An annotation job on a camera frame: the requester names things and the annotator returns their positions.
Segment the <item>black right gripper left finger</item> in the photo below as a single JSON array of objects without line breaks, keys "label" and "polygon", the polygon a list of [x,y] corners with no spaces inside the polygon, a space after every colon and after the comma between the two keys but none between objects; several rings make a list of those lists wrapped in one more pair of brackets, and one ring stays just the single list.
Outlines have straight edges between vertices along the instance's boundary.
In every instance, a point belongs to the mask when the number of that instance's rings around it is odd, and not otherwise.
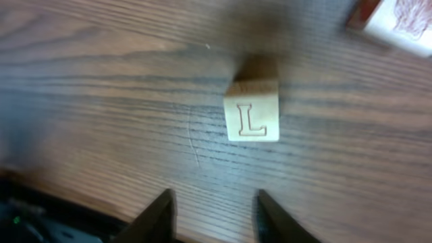
[{"label": "black right gripper left finger", "polygon": [[172,243],[176,241],[176,202],[172,189],[164,190],[113,243]]}]

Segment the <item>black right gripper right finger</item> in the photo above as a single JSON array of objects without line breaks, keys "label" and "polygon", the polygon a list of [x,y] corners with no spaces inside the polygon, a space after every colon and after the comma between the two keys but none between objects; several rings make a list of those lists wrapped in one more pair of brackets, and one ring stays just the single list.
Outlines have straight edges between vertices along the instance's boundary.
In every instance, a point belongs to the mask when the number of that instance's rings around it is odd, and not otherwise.
[{"label": "black right gripper right finger", "polygon": [[254,229],[260,243],[320,243],[265,190],[254,198]]}]

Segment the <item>white plain letter block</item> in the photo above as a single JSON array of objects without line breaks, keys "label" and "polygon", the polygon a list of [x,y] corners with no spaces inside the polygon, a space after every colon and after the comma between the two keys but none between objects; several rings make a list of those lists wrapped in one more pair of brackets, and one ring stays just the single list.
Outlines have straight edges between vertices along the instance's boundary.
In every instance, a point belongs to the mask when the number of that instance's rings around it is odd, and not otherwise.
[{"label": "white plain letter block", "polygon": [[229,86],[223,98],[228,140],[279,140],[278,88],[276,80],[239,81]]}]

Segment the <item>white shell number block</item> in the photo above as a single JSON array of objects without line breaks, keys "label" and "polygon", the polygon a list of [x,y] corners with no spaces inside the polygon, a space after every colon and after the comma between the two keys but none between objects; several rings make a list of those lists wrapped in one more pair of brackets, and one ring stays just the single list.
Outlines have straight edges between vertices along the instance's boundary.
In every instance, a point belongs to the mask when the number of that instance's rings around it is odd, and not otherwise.
[{"label": "white shell number block", "polygon": [[360,0],[346,27],[420,57],[431,57],[431,0]]}]

